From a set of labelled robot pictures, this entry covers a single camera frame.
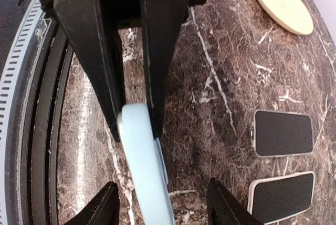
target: perforated metal strip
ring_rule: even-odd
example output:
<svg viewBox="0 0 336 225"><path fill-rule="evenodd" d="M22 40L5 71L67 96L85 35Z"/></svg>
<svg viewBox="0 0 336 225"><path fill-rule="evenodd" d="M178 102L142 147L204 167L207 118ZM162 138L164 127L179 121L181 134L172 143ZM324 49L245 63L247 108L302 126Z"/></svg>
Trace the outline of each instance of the perforated metal strip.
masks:
<svg viewBox="0 0 336 225"><path fill-rule="evenodd" d="M35 34L36 24L43 13L40 7L38 0L32 0L16 33L0 79L0 225L8 223L5 199L5 149L8 120L11 116L13 95L21 65L30 39Z"/></svg>

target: light blue object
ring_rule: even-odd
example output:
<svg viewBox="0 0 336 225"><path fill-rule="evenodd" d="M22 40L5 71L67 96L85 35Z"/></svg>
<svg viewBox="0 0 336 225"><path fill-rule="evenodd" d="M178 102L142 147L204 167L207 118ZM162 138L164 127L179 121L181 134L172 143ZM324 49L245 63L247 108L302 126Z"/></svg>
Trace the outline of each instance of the light blue object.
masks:
<svg viewBox="0 0 336 225"><path fill-rule="evenodd" d="M118 128L146 225L175 225L159 139L154 139L146 104L122 108Z"/></svg>

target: black screen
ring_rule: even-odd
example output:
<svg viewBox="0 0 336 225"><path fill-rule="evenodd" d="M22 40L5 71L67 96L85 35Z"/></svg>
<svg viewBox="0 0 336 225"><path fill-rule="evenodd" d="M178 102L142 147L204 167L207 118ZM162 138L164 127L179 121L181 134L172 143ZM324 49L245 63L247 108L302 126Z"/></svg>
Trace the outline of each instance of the black screen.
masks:
<svg viewBox="0 0 336 225"><path fill-rule="evenodd" d="M262 223L307 210L312 200L312 173L259 183L254 190L252 215Z"/></svg>
<svg viewBox="0 0 336 225"><path fill-rule="evenodd" d="M312 152L312 125L309 116L257 111L256 152L260 156Z"/></svg>

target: plate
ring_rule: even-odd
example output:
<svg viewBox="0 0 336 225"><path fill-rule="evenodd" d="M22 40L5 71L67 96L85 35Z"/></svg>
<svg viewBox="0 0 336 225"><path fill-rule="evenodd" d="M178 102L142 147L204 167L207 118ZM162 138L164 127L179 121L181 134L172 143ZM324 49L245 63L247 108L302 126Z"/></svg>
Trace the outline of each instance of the plate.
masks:
<svg viewBox="0 0 336 225"><path fill-rule="evenodd" d="M302 0L258 0L266 13L286 30L309 35L314 30L311 15Z"/></svg>

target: marble countertop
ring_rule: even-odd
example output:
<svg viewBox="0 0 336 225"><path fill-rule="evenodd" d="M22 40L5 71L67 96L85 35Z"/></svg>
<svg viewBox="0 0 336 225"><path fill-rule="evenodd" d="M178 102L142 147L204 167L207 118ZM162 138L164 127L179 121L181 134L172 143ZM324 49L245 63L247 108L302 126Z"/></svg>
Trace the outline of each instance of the marble countertop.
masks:
<svg viewBox="0 0 336 225"><path fill-rule="evenodd" d="M309 36L285 31L256 0L208 0L190 10L167 81L161 139L177 224L207 224L211 177L247 207L253 180L309 170L315 173L311 208L280 224L336 221L336 49L313 1L303 2L314 22ZM141 32L121 36L128 102L144 102ZM250 130L256 109L310 115L312 155L255 156ZM60 223L112 180L119 185L120 224L142 224L122 147L112 141L76 58L61 126Z"/></svg>

